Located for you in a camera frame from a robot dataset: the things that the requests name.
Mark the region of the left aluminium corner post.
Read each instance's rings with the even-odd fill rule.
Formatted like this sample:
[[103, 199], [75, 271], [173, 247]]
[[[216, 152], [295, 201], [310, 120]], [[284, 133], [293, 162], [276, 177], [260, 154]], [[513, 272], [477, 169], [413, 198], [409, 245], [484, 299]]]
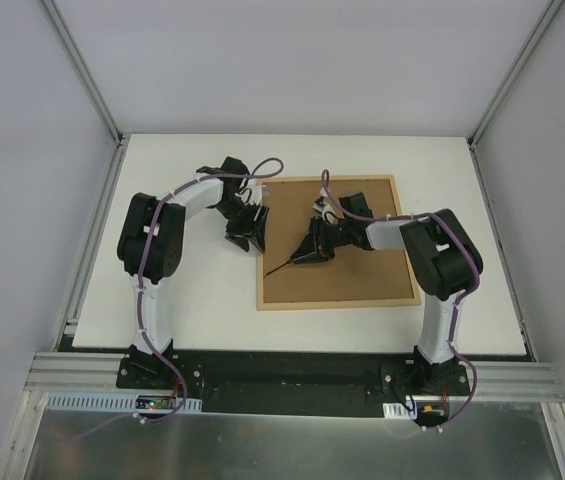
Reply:
[[116, 145], [119, 145], [123, 140], [123, 133], [105, 101], [61, 9], [53, 0], [40, 0], [38, 4], [109, 137]]

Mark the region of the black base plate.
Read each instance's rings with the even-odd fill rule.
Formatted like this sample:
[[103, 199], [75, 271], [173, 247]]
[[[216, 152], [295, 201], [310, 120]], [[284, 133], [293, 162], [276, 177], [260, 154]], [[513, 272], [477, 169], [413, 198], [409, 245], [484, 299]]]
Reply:
[[172, 390], [205, 413], [378, 418], [386, 404], [413, 397], [469, 394], [468, 375], [452, 359], [428, 367], [415, 354], [175, 350], [161, 356], [130, 347], [120, 389]]

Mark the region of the wooden picture frame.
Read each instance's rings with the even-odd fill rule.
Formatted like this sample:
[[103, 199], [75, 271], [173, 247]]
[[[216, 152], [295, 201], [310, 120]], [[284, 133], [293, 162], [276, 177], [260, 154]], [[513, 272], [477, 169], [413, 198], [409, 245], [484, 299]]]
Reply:
[[326, 263], [290, 265], [263, 278], [289, 259], [316, 215], [322, 188], [318, 177], [283, 177], [263, 183], [269, 194], [266, 250], [257, 259], [257, 309], [260, 311], [406, 307], [422, 304], [407, 253], [339, 247]]

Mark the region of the aluminium rail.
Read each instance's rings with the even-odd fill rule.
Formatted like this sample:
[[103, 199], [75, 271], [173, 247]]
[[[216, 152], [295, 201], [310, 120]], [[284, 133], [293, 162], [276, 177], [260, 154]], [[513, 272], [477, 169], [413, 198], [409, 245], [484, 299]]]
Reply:
[[38, 352], [24, 389], [49, 392], [116, 391], [120, 353]]

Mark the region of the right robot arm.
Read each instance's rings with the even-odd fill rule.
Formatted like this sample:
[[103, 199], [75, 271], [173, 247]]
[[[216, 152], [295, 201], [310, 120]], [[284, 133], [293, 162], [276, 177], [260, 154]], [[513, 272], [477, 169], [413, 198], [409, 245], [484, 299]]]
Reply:
[[405, 386], [423, 394], [443, 388], [459, 366], [454, 342], [464, 299], [479, 286], [483, 261], [449, 209], [415, 216], [373, 216], [363, 193], [338, 199], [337, 217], [324, 198], [314, 203], [306, 235], [290, 255], [291, 264], [329, 262], [339, 247], [407, 253], [419, 287], [425, 293], [420, 338]]

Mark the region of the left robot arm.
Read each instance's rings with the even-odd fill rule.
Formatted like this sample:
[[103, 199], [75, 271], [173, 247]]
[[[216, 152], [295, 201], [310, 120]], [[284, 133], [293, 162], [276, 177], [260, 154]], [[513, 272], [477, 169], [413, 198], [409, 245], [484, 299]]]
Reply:
[[136, 327], [120, 376], [138, 374], [150, 388], [166, 387], [175, 375], [169, 360], [173, 346], [170, 331], [168, 283], [183, 254], [186, 222], [212, 209], [226, 220], [225, 239], [246, 253], [265, 252], [265, 229], [269, 209], [242, 198], [252, 180], [268, 163], [283, 169], [283, 162], [270, 158], [250, 170], [241, 160], [228, 157], [219, 167], [203, 166], [193, 179], [162, 197], [135, 194], [129, 204], [117, 245], [117, 257], [129, 275], [135, 296]]

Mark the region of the red handled screwdriver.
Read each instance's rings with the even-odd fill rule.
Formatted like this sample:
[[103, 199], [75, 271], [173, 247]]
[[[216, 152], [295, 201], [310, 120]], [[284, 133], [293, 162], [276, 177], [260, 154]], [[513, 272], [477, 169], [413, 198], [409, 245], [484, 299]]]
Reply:
[[280, 265], [276, 266], [275, 268], [273, 268], [273, 269], [267, 271], [266, 273], [264, 273], [263, 278], [267, 278], [267, 277], [269, 277], [270, 275], [272, 275], [272, 274], [278, 272], [278, 271], [281, 270], [282, 268], [284, 268], [284, 267], [286, 267], [286, 266], [293, 265], [294, 263], [295, 263], [295, 262], [294, 262], [293, 259], [288, 259], [288, 260], [286, 260], [285, 262], [283, 262], [282, 264], [280, 264]]

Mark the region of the aluminium corner post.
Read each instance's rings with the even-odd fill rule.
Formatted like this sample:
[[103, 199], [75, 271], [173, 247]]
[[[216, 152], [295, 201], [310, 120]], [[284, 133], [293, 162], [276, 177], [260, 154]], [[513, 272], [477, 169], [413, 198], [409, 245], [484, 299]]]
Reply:
[[512, 64], [498, 85], [486, 110], [481, 115], [472, 133], [467, 137], [467, 144], [470, 150], [474, 150], [484, 137], [488, 127], [504, 105], [507, 97], [513, 91], [516, 83], [524, 73], [526, 66], [531, 61], [564, 7], [565, 0], [550, 0], [544, 6], [530, 33], [527, 35], [518, 53], [514, 57]]
[[116, 145], [119, 145], [123, 140], [123, 133], [105, 101], [61, 9], [53, 0], [40, 0], [38, 4], [109, 137]]

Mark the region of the right aluminium corner post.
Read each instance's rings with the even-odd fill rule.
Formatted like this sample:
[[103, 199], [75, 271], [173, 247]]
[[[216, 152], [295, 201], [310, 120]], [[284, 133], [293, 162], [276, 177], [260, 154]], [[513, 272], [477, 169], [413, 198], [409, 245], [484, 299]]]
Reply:
[[470, 150], [474, 150], [484, 137], [488, 127], [504, 105], [507, 97], [513, 91], [516, 83], [524, 73], [526, 66], [531, 61], [564, 7], [565, 0], [550, 0], [544, 6], [530, 33], [527, 35], [518, 53], [514, 57], [512, 64], [498, 85], [486, 110], [481, 115], [472, 133], [467, 137], [467, 144]]

